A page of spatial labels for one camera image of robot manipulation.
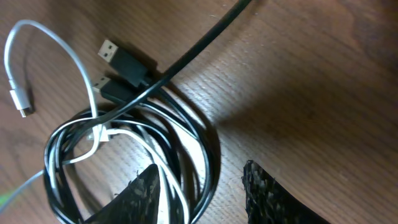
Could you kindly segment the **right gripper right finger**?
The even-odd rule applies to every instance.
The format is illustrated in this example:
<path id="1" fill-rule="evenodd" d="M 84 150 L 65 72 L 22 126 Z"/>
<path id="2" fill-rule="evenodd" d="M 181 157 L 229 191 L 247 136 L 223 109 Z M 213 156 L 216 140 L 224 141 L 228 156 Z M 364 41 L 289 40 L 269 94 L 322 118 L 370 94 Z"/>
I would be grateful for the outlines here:
<path id="1" fill-rule="evenodd" d="M 242 183 L 249 224 L 329 224 L 297 200 L 254 160 L 246 162 Z"/>

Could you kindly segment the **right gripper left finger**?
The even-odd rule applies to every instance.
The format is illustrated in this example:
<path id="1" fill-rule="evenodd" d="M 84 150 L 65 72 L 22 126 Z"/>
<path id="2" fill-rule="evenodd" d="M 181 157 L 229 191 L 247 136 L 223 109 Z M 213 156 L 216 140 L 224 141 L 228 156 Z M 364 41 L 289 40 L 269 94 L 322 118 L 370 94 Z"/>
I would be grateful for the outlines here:
<path id="1" fill-rule="evenodd" d="M 151 164 L 85 223 L 156 224 L 159 196 L 159 170 L 157 165 Z"/>

